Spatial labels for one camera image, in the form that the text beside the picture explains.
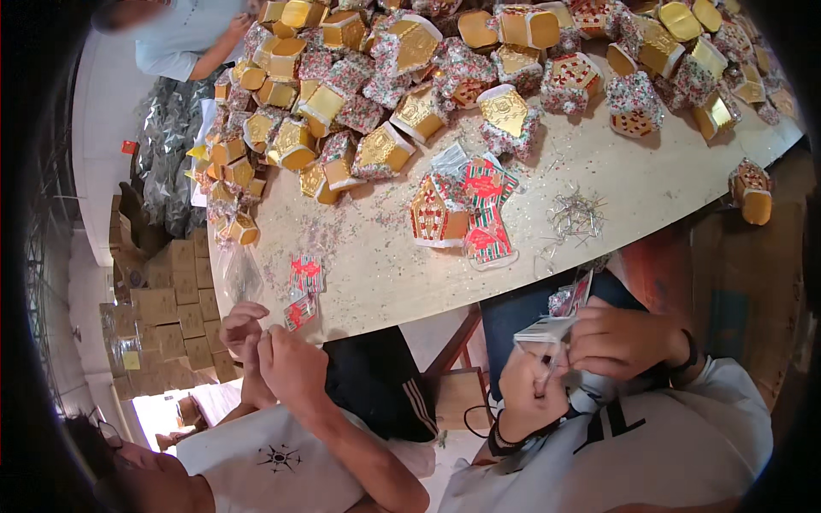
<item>hand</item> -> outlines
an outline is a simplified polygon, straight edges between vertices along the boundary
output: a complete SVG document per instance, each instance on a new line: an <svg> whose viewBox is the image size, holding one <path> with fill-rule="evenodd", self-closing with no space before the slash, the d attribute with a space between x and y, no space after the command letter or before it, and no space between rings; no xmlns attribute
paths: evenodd
<svg viewBox="0 0 821 513"><path fill-rule="evenodd" d="M238 12L231 18L231 23L228 24L228 30L225 31L225 34L229 38L239 41L245 37L245 32L248 32L252 23L254 23L254 18L250 14Z"/></svg>
<svg viewBox="0 0 821 513"><path fill-rule="evenodd" d="M690 356L687 337L672 317L590 307L577 316L568 352L573 369L627 380L658 362L675 367Z"/></svg>
<svg viewBox="0 0 821 513"><path fill-rule="evenodd" d="M507 359L499 388L505 399L505 410L499 416L499 434L506 442L524 440L567 413L567 394L562 376L567 372L567 362L559 362L553 375L546 382L548 367L542 363L543 355L513 348Z"/></svg>
<svg viewBox="0 0 821 513"><path fill-rule="evenodd" d="M270 314L267 308L250 301L238 303L222 320L219 340L230 349L243 364L258 364L256 346L262 327L259 320Z"/></svg>
<svg viewBox="0 0 821 513"><path fill-rule="evenodd" d="M260 338L257 351L268 388L310 430L311 423L333 408L325 393L328 354L277 324Z"/></svg>

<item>plastic bag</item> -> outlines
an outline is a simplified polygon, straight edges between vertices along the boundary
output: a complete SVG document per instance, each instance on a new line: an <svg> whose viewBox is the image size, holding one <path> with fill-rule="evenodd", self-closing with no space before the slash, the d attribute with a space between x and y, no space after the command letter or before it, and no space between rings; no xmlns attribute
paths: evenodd
<svg viewBox="0 0 821 513"><path fill-rule="evenodd" d="M222 274L223 294L232 305L241 301L259 303L264 284L254 255L247 245L231 242L217 258L215 271Z"/></svg>

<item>wrist bracelet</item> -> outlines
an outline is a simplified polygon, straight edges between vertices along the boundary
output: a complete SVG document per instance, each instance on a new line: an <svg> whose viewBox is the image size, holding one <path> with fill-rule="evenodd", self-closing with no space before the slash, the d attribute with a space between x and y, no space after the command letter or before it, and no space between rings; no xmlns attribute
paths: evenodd
<svg viewBox="0 0 821 513"><path fill-rule="evenodd" d="M684 328L681 329L681 332L684 333L685 337L687 337L687 345L690 347L690 357L687 358L687 361L683 364L670 368L670 374L683 373L699 361L699 349L695 346L693 336Z"/></svg>

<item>jeans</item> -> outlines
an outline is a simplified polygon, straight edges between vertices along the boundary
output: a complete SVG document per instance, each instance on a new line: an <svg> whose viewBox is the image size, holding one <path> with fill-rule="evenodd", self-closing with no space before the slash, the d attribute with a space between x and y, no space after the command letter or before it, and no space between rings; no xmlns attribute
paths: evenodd
<svg viewBox="0 0 821 513"><path fill-rule="evenodd" d="M513 350L513 335L535 323L540 316L547 315L548 298L559 287L572 284L575 277L576 270L571 269L479 303L484 339L488 347L490 391L496 401L502 399L499 377ZM595 295L616 308L647 311L607 269L593 276L590 295ZM651 388L665 387L669 381L667 371L661 364L644 371L640 376L651 378Z"/></svg>

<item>wooden table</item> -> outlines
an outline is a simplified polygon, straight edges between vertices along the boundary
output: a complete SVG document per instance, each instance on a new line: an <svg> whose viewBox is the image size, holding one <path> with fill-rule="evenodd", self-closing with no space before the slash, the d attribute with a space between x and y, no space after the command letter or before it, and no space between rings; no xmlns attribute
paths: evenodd
<svg viewBox="0 0 821 513"><path fill-rule="evenodd" d="M603 57L592 58L605 74ZM538 98L528 103L538 104ZM300 194L299 177L274 170L258 207L260 237L251 251L264 277L261 302L281 323L288 305L291 253L322 256L327 289L319 296L321 326L300 332L321 342L406 323L484 300L536 282L621 248L683 218L727 192L727 175L743 157L762 167L784 154L802 129L782 117L768 126L746 105L733 132L705 143L689 114L667 112L660 132L631 140L608 126L603 94L585 117L544 114L537 158L512 166L527 191L514 194L502 219L519 258L507 268L475 271L459 250L433 250L414 244L408 205L432 156L460 142L468 156L486 148L479 135L479 109L462 111L450 128L441 129L427 147L418 147L405 173L394 180L369 183L345 193L336 204L318 204ZM606 198L603 236L560 246L549 265L537 255L553 233L548 209L558 194L579 186L590 197ZM214 284L224 290L211 251ZM218 294L222 315L231 301Z"/></svg>

